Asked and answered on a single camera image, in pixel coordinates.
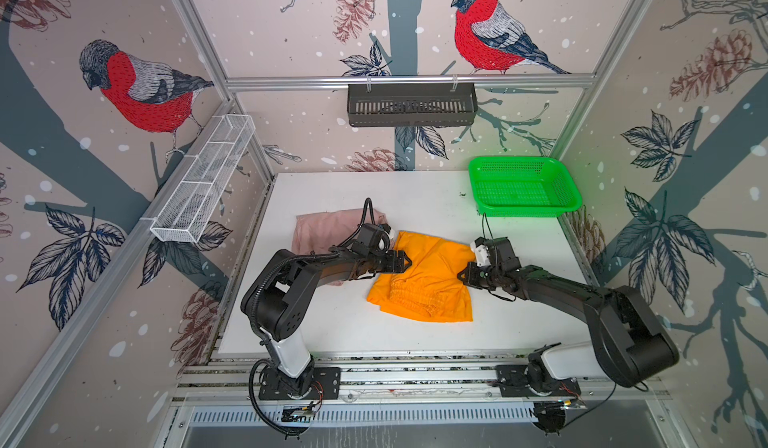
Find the orange shorts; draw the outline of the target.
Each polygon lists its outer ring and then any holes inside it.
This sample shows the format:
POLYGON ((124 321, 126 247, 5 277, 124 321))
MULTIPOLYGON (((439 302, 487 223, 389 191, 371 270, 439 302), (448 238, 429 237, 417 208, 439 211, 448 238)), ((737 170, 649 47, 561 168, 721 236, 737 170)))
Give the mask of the orange shorts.
POLYGON ((427 323, 464 323, 473 320, 472 300, 458 274, 475 260, 467 245, 402 231, 395 248, 412 266, 397 275, 380 275, 367 301, 384 312, 427 323))

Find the pink shorts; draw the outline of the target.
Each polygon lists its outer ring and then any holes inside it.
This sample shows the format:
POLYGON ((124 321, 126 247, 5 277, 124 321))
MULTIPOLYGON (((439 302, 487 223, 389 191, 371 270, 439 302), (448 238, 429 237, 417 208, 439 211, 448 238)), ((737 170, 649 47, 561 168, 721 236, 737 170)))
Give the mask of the pink shorts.
MULTIPOLYGON (((362 209, 319 212, 297 216, 290 251, 294 255, 329 254, 331 246, 339 246, 355 232, 362 216, 362 209)), ((366 219, 363 223, 381 225, 388 224, 388 221, 384 213, 374 209, 373 220, 371 220, 369 214, 366 214, 366 219)), ((296 271, 294 276, 296 279, 291 285, 291 292, 297 287, 311 286, 309 281, 314 273, 306 271, 304 269, 296 271)), ((327 276, 320 276, 317 286, 325 284, 341 286, 348 281, 348 276, 345 276, 343 277, 344 279, 323 283, 324 278, 327 278, 327 276)))

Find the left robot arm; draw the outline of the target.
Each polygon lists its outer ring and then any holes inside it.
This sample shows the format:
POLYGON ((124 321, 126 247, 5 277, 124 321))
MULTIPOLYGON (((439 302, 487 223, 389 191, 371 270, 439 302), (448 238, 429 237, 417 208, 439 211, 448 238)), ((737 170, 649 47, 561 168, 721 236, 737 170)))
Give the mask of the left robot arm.
POLYGON ((379 274, 403 274, 412 260, 402 250, 366 251, 334 248, 328 254, 275 253, 251 285, 240 309, 269 354, 277 391, 289 397, 309 393, 315 363, 300 326, 318 287, 379 274))

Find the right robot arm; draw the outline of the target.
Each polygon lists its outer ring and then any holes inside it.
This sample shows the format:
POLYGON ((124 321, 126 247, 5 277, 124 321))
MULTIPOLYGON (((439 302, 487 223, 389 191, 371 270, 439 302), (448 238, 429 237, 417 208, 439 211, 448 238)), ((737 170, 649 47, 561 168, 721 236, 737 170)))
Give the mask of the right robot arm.
POLYGON ((642 295, 629 287, 593 287, 521 264, 506 238, 478 238, 475 259, 457 274, 463 285, 504 301, 530 301, 585 323, 588 342, 539 348, 528 356, 526 377, 535 392, 560 381, 607 377, 632 388, 675 366, 680 353, 642 295))

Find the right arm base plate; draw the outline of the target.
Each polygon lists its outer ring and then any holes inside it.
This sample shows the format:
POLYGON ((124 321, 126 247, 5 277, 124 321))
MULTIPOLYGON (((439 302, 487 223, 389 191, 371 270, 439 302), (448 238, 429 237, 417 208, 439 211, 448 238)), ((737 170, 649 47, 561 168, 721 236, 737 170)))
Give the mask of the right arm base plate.
POLYGON ((496 386, 503 397, 581 397, 581 389, 574 378, 555 379, 537 364, 497 365, 495 373, 496 386))

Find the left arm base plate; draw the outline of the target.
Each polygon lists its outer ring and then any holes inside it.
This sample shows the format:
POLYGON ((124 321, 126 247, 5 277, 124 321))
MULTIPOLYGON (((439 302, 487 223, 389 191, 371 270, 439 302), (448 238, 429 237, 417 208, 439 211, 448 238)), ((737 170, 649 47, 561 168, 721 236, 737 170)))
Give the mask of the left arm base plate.
POLYGON ((277 368, 266 368, 259 384, 260 401, 336 400, 341 369, 309 366, 298 378, 289 378, 277 368))

